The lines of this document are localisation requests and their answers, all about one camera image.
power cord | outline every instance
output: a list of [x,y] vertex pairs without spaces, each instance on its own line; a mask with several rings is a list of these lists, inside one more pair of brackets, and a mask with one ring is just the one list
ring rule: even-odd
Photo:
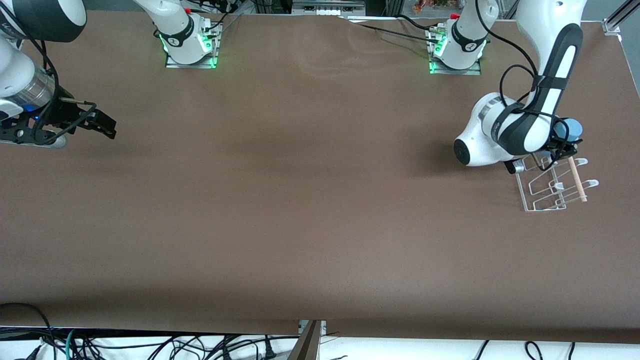
[[522,49],[516,43],[514,43],[514,42],[512,42],[512,41],[510,41],[510,40],[508,40],[506,38],[503,38],[502,36],[492,32],[491,29],[489,29],[489,27],[487,27],[487,25],[484,23],[484,19],[482,18],[482,15],[480,14],[480,7],[478,5],[478,0],[475,0],[475,2],[476,2],[476,14],[477,14],[478,19],[480,20],[480,24],[482,24],[482,27],[484,28],[484,30],[486,30],[486,32],[489,35],[491,35],[491,36],[495,37],[496,39],[501,40],[501,41],[513,46],[516,50],[520,51],[520,53],[522,55],[524,55],[525,59],[527,59],[527,62],[529,62],[529,65],[531,66],[531,69],[533,70],[534,74],[537,74],[538,73],[538,68],[536,68],[536,64],[533,62],[533,60],[531,59],[529,54],[527,54],[527,52],[524,51],[524,49]]
[[[512,65],[510,67],[507,68],[507,70],[505,70],[502,73],[502,77],[500,78],[500,85],[499,85],[499,89],[500,89],[500,100],[502,101],[502,105],[504,105],[504,107],[507,107],[507,102],[504,100],[504,91],[502,89],[502,87],[504,86],[504,80],[507,77],[507,74],[509,74],[509,71],[513,70],[513,69],[524,69],[527,73],[529,73],[529,75],[531,75],[531,78],[534,79],[536,77],[536,75],[531,72],[531,70],[524,66],[524,65],[520,65],[520,64],[516,64],[516,65]],[[521,96],[520,98],[518,98],[518,100],[516,102],[520,102],[522,101],[522,99],[524,99],[525,97],[527,97],[527,95],[529,95],[529,92],[527,92],[526,94],[524,94],[523,96]]]
[[[231,6],[236,5],[238,1],[240,1],[240,0],[236,0],[236,1],[231,5]],[[230,13],[233,13],[234,11],[235,11],[235,9],[233,9],[233,10],[232,10],[232,11],[230,11],[230,12],[225,12],[225,14],[224,14],[224,15],[222,15],[222,17],[220,18],[220,20],[218,20],[218,21],[217,21],[215,24],[213,24],[212,26],[210,26],[210,27],[208,27],[208,28],[204,29],[204,31],[209,31],[209,30],[211,30],[211,29],[215,29],[218,25],[222,24],[222,22],[225,20],[225,17],[227,17],[227,15],[229,15]]]
[[178,339],[172,341],[172,345],[173,345],[173,349],[171,350],[171,354],[169,355],[169,360],[175,360],[175,356],[182,350],[189,352],[193,355],[196,355],[198,360],[201,360],[202,358],[200,357],[200,354],[198,354],[197,352],[188,349],[187,347],[189,346],[189,344],[195,340],[200,341],[199,336],[194,336],[191,340],[183,343],[181,341],[179,341]]
[[436,22],[435,24],[433,24],[433,25],[429,25],[429,26],[423,26],[423,25],[420,25],[420,24],[418,24],[417,22],[413,21],[413,19],[412,19],[412,18],[410,18],[409,16],[406,16],[405,14],[401,14],[401,13],[400,13],[400,14],[398,14],[398,15],[396,15],[395,17],[396,17],[396,18],[398,18],[398,19],[404,19],[404,20],[407,20],[411,25],[413,25],[413,26],[415,26],[416,28],[419,28],[419,29],[421,29],[421,30],[429,30],[429,28],[432,28],[433,26],[438,26],[438,23],[437,23],[437,22]]
[[271,342],[269,341],[269,336],[264,336],[264,360],[271,360],[278,356],[275,352],[273,352],[273,348],[271,347]]
[[[538,353],[538,358],[537,359],[531,354],[531,351],[529,351],[529,345],[533,345],[533,347],[536,349],[536,351]],[[572,360],[571,358],[573,356],[573,350],[574,349],[575,349],[575,342],[572,342],[571,346],[569,347],[569,355],[567,356],[567,360]],[[529,359],[531,359],[531,360],[543,360],[542,359],[542,352],[540,351],[540,347],[534,341],[527,341],[526,343],[524,343],[524,351],[527,353],[527,356],[529,356]]]
[[[268,338],[269,340],[282,340],[282,339],[298,339],[299,336],[274,336],[272,338]],[[262,343],[262,342],[266,342],[267,339],[258,339],[258,340],[242,340],[242,341],[238,341],[237,343],[227,343],[226,347],[227,347],[227,353],[231,353],[235,350],[238,350],[240,348],[243,347],[247,347],[256,343]],[[213,358],[213,360],[219,360],[220,358],[222,358],[224,356],[224,352],[221,355],[218,355],[216,357]]]
[[[49,319],[47,319],[47,317],[44,315],[42,310],[40,310],[39,308],[37,308],[34,305],[27,304],[25,302],[5,302],[4,304],[0,304],[0,309],[2,309],[4,307],[12,307],[12,306],[13,307],[27,307],[27,308],[35,311],[36,313],[38,313],[38,315],[40,315],[40,318],[44,322],[45,326],[47,327],[47,332],[49,333],[49,338],[51,339],[52,342],[56,341],[56,338],[53,336],[53,331],[51,330],[51,324],[49,323]],[[58,358],[58,352],[54,349],[54,351],[53,351],[53,359],[57,360],[57,358]]]
[[480,360],[482,357],[482,353],[484,352],[484,348],[486,348],[487,344],[489,344],[489,340],[485,340],[480,346],[480,350],[478,350],[478,355],[476,356],[476,360]]
[[382,31],[382,32],[385,32],[385,33],[398,35],[400,37],[414,38],[414,39],[417,39],[417,40],[422,40],[422,41],[426,41],[426,42],[432,42],[434,44],[438,42],[435,39],[429,39],[429,38],[425,38],[425,37],[417,37],[415,35],[409,35],[409,34],[405,34],[405,33],[399,33],[397,31],[387,30],[387,29],[383,29],[383,28],[377,28],[376,26],[370,26],[370,25],[365,25],[365,24],[358,24],[358,25],[363,26],[365,28],[369,28],[369,29],[373,29],[373,30]]
[[33,351],[29,354],[29,356],[27,356],[27,358],[25,358],[25,360],[36,360],[36,357],[38,357],[38,352],[40,351],[41,347],[42,346],[39,345],[38,347],[33,349]]

silver cylinder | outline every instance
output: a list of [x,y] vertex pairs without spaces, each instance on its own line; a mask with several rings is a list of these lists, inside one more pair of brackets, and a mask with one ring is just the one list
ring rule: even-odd
[[5,99],[22,106],[25,111],[33,111],[45,106],[51,100],[54,88],[53,78],[47,75],[43,68],[36,66],[33,78],[27,86]]

black cable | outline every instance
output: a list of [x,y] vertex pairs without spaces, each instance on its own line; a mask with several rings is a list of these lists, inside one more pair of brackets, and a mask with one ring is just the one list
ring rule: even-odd
[[213,5],[212,2],[209,1],[209,4],[205,4],[204,1],[195,1],[195,0],[186,0],[188,3],[194,4],[194,5],[198,5],[199,7],[206,7],[206,8],[214,8],[215,10],[221,12],[221,13],[226,13],[227,9],[222,10],[221,8],[218,8],[217,6]]
[[259,4],[256,0],[250,0],[253,4],[256,4],[257,6],[262,6],[263,8],[271,8],[273,7],[273,0],[271,1],[271,4]]
[[280,6],[282,6],[282,11],[285,13],[291,13],[291,6],[289,6],[289,2],[287,0],[280,0]]
[[422,41],[426,41],[426,42],[432,42],[432,43],[437,43],[438,41],[436,39],[430,39],[430,38],[423,38],[423,37],[417,37],[415,35],[409,35],[409,34],[405,34],[405,33],[399,33],[397,31],[392,31],[392,30],[387,30],[387,29],[383,29],[383,28],[377,28],[375,26],[370,26],[370,25],[365,25],[365,24],[358,24],[360,26],[364,26],[365,28],[369,28],[369,29],[373,29],[373,30],[378,30],[378,31],[383,31],[385,33],[390,33],[390,34],[394,34],[394,35],[398,35],[401,37],[406,37],[406,38],[414,38],[417,40],[422,40]]
[[[27,334],[37,334],[37,335],[46,335],[49,336],[49,331],[45,329],[37,329],[37,328],[23,328],[23,327],[3,327],[0,328],[0,334],[12,334],[17,333],[16,336],[21,336],[22,333]],[[56,339],[61,339],[62,334],[56,337]]]
[[196,337],[195,337],[195,339],[196,339],[196,340],[198,340],[198,342],[200,343],[200,346],[202,347],[202,357],[204,358],[205,356],[207,356],[207,349],[206,349],[206,347],[204,346],[204,343],[202,342],[202,340],[200,339],[200,337],[199,337],[199,336],[196,336]]
[[[240,1],[240,0],[236,0],[236,1],[234,1],[234,3],[232,4],[232,6],[234,6],[235,4],[237,4],[237,2],[238,2],[238,1]],[[204,29],[204,31],[209,31],[209,30],[211,30],[211,29],[216,28],[216,26],[218,26],[218,25],[222,24],[222,22],[225,20],[225,17],[227,17],[227,15],[229,15],[230,13],[232,13],[232,12],[225,12],[225,14],[224,14],[224,15],[222,15],[222,18],[220,18],[220,20],[218,20],[218,22],[216,22],[216,23],[215,23],[215,24],[213,24],[212,26],[210,26],[210,27],[208,27],[208,28]]]
[[[40,46],[42,46],[42,51],[46,54],[47,53],[47,44],[44,42],[44,40],[40,41]],[[42,59],[42,68],[45,69],[45,71],[47,70],[47,62],[44,61],[44,58]]]
[[538,73],[538,68],[536,67],[536,64],[533,62],[533,60],[531,59],[529,54],[527,54],[527,52],[524,51],[524,49],[522,49],[516,43],[514,43],[514,42],[512,42],[512,41],[510,41],[508,39],[505,39],[502,36],[492,32],[491,29],[489,29],[487,27],[487,25],[484,23],[484,19],[482,18],[482,15],[480,14],[480,7],[478,5],[478,0],[475,0],[475,1],[476,1],[476,14],[477,14],[478,19],[480,20],[480,24],[482,24],[482,27],[484,28],[484,30],[486,30],[486,32],[489,35],[491,35],[491,36],[495,37],[496,39],[501,40],[501,41],[513,46],[516,50],[520,51],[520,53],[522,53],[524,55],[525,59],[527,59],[527,62],[529,62],[529,65],[531,66],[531,69],[533,70],[533,73],[537,74]]
[[516,100],[516,102],[522,102],[525,97],[529,96],[529,94],[531,93],[530,92],[524,93],[521,97],[518,98],[518,100]]
[[[529,352],[529,345],[533,345],[536,350],[538,351],[538,359],[536,359],[535,357],[533,357],[533,355],[531,355],[531,353]],[[538,347],[538,344],[536,344],[533,341],[527,341],[526,343],[524,343],[524,350],[527,353],[527,356],[529,356],[529,359],[531,360],[543,360],[542,359],[542,353],[540,352],[540,348]]]
[[225,17],[227,17],[227,15],[229,15],[229,13],[225,13],[224,15],[222,15],[222,17],[220,18],[220,20],[218,20],[218,22],[216,22],[215,24],[209,26],[208,28],[204,29],[204,31],[209,31],[212,29],[215,29],[216,26],[222,24],[222,22],[225,20]]
[[264,336],[264,360],[271,360],[277,357],[276,353],[273,351],[273,347],[271,346],[271,341],[269,340],[269,336]]
[[162,345],[162,343],[155,343],[155,344],[142,344],[142,345],[129,345],[129,346],[124,346],[124,347],[110,347],[110,346],[105,346],[105,345],[93,345],[93,347],[95,348],[105,348],[108,350],[123,350],[123,349],[127,349],[127,348],[141,348],[141,347],[157,347]]
[[76,121],[72,122],[71,125],[67,126],[65,129],[62,129],[61,131],[58,131],[53,137],[47,139],[44,143],[40,143],[38,145],[51,145],[59,137],[61,137],[62,135],[68,133],[69,131],[71,131],[71,129],[75,128],[76,126],[82,124],[86,120],[86,118],[88,118],[89,115],[91,115],[91,113],[93,113],[93,111],[98,106],[94,102],[88,102],[88,101],[84,101],[84,104],[85,105],[90,105],[91,108],[89,110],[86,110],[85,112],[83,112],[83,114],[80,115],[80,117]]
[[[9,10],[6,8],[6,6],[4,5],[4,3],[2,3],[0,1],[0,5],[2,5],[2,7],[9,12]],[[47,317],[44,315],[44,313],[42,312],[42,310],[40,310],[39,308],[37,308],[34,305],[31,304],[27,304],[25,302],[5,302],[4,304],[0,304],[0,309],[3,307],[11,307],[11,306],[17,306],[17,307],[28,307],[31,310],[34,310],[36,313],[38,313],[38,315],[40,315],[40,318],[42,319],[42,321],[44,322],[44,324],[47,327],[47,332],[49,333],[49,336],[51,338],[51,341],[56,341],[56,338],[53,336],[53,332],[51,331],[51,324],[49,323],[49,319],[47,319]],[[56,349],[53,349],[53,359],[57,360],[58,358],[58,351],[56,351]]]
[[[299,336],[274,336],[272,338],[269,338],[269,340],[283,340],[283,339],[298,339]],[[243,340],[243,341],[239,341],[237,343],[233,343],[233,344],[229,344],[230,347],[233,347],[234,345],[238,345],[240,343],[243,343],[242,345],[236,346],[234,348],[228,348],[227,349],[227,353],[231,353],[232,351],[235,351],[239,348],[243,348],[243,347],[247,347],[249,345],[253,345],[256,343],[262,343],[265,342],[266,339],[258,339],[258,340]],[[218,360],[221,357],[223,357],[224,354],[218,355],[216,357],[213,358],[213,360]]]
[[176,338],[176,336],[172,336],[171,338],[168,338],[164,343],[160,344],[147,358],[147,360],[154,360],[158,354],[160,354],[160,351],[162,351],[162,349],[167,346],[169,343],[171,343],[174,339]]
[[31,130],[31,136],[35,136],[36,131],[41,129],[44,126],[44,124],[46,124],[46,120],[49,118],[49,114],[51,113],[51,106],[53,105],[54,101],[58,98],[58,94],[60,93],[60,81],[58,79],[58,72],[56,71],[56,67],[53,66],[53,63],[47,56],[47,53],[40,47],[40,45],[38,45],[38,42],[35,40],[35,38],[31,36],[31,34],[20,23],[20,21],[18,21],[18,19],[14,16],[14,14],[9,10],[9,8],[2,1],[0,1],[0,7],[2,7],[2,9],[7,13],[7,15],[9,15],[9,17],[16,23],[16,25],[18,25],[22,33],[25,34],[27,38],[29,38],[29,41],[33,44],[33,46],[35,46],[35,48],[38,50],[40,55],[42,55],[42,59],[44,60],[44,62],[49,64],[49,67],[50,67],[49,72],[53,76],[54,89],[53,89],[53,94],[51,96],[51,99],[49,99],[49,102],[47,103],[47,105],[45,105],[44,109],[40,113],[40,117],[36,120],[36,123],[33,126],[33,129]]
[[569,348],[569,355],[566,357],[566,360],[571,360],[574,350],[575,350],[575,342],[571,343],[571,347]]
[[482,357],[482,353],[484,352],[484,348],[486,348],[487,344],[489,344],[489,340],[485,340],[484,343],[482,343],[482,346],[480,346],[480,350],[478,350],[476,360],[480,360],[480,358]]
[[[184,351],[186,351],[186,352],[190,352],[190,353],[192,353],[192,354],[196,355],[196,356],[198,357],[198,360],[201,360],[200,355],[199,355],[198,353],[196,353],[196,352],[194,352],[194,351],[189,350],[189,349],[187,349],[187,348],[186,348],[186,347],[187,347],[187,346],[188,346],[192,341],[195,341],[195,340],[196,340],[196,339],[198,339],[198,338],[199,338],[199,336],[194,336],[191,340],[189,340],[189,341],[187,341],[187,342],[185,342],[185,343],[181,342],[181,341],[180,341],[180,340],[178,340],[178,339],[176,339],[176,340],[172,341],[173,350],[171,351],[171,354],[169,355],[169,360],[174,360],[174,359],[175,359],[175,356],[176,356],[176,355],[177,355],[181,350],[184,350]],[[176,346],[175,346],[175,343],[176,343],[176,342],[177,342],[177,343],[179,343],[181,346],[176,347]]]
[[[500,78],[500,85],[499,85],[499,90],[500,90],[500,100],[502,101],[502,105],[504,105],[504,107],[507,107],[507,102],[504,100],[504,91],[502,90],[502,87],[504,85],[504,80],[507,77],[507,74],[509,74],[509,71],[515,69],[515,68],[519,68],[519,69],[524,69],[526,70],[529,75],[531,75],[532,78],[535,78],[535,74],[527,67],[525,67],[524,65],[520,65],[520,64],[516,64],[516,65],[512,65],[510,67],[507,68],[507,70],[505,70],[502,73],[502,77]],[[518,102],[520,102],[522,99],[524,99],[525,96],[527,96],[527,94],[529,94],[528,92],[523,95],[521,98],[519,98]]]
[[240,335],[225,335],[225,337],[222,339],[222,341],[220,341],[216,346],[214,346],[211,351],[209,352],[209,354],[207,356],[204,357],[203,360],[209,360],[210,358],[213,357],[213,355],[215,355],[218,351],[220,351],[223,347],[226,347],[228,343],[230,343],[231,341],[239,338]]
[[420,25],[420,24],[418,24],[417,22],[413,21],[413,19],[412,19],[412,18],[410,18],[409,16],[406,16],[406,15],[401,14],[401,13],[400,13],[400,14],[398,14],[398,15],[396,15],[395,17],[396,17],[396,18],[398,18],[398,19],[404,19],[404,20],[407,20],[411,25],[413,25],[413,26],[415,26],[416,28],[419,28],[419,29],[421,29],[421,30],[429,30],[429,28],[431,28],[431,27],[433,27],[433,26],[438,26],[438,23],[437,23],[437,22],[436,22],[435,24],[433,24],[433,25],[429,25],[429,26],[423,26],[423,25]]
[[[94,359],[94,360],[105,360],[104,357],[102,356],[102,353],[100,352],[100,350],[93,346],[93,342],[89,338],[83,338],[83,341],[82,341],[82,352],[83,352],[83,355],[84,355],[84,359],[91,359],[91,358],[87,357],[87,355],[86,355],[86,349],[87,348],[89,349],[89,352],[91,353],[91,356],[92,356],[91,358],[92,359]],[[79,352],[77,351],[77,347],[76,347],[75,341],[72,342],[71,349],[73,349],[74,352],[78,356],[80,355]]]
[[504,16],[505,19],[507,19],[507,20],[513,19],[514,15],[516,14],[516,9],[518,8],[518,3],[519,2],[520,2],[520,0],[516,0],[516,1],[513,2],[513,5],[511,5],[511,9],[509,9],[507,14]]
[[27,356],[25,360],[36,360],[36,357],[38,357],[38,352],[40,351],[41,347],[42,347],[41,345],[38,345],[35,349],[33,349],[33,351],[29,354],[29,356]]
[[260,360],[260,349],[258,348],[258,344],[255,345],[255,360]]

green cable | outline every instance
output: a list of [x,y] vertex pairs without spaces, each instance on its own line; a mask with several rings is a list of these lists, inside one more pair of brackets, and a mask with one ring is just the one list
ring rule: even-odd
[[67,355],[67,360],[71,360],[71,335],[74,334],[75,329],[69,331],[69,335],[67,336],[67,342],[65,343],[65,353]]

wooden dowel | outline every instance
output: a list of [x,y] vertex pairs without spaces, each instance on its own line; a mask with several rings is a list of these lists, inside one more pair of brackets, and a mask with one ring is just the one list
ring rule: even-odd
[[569,166],[571,167],[571,173],[573,175],[573,180],[575,181],[575,187],[578,189],[578,195],[582,198],[582,202],[587,202],[587,195],[584,193],[584,188],[582,187],[582,180],[580,180],[580,175],[578,174],[578,167],[575,166],[575,161],[573,160],[573,156],[569,157]]

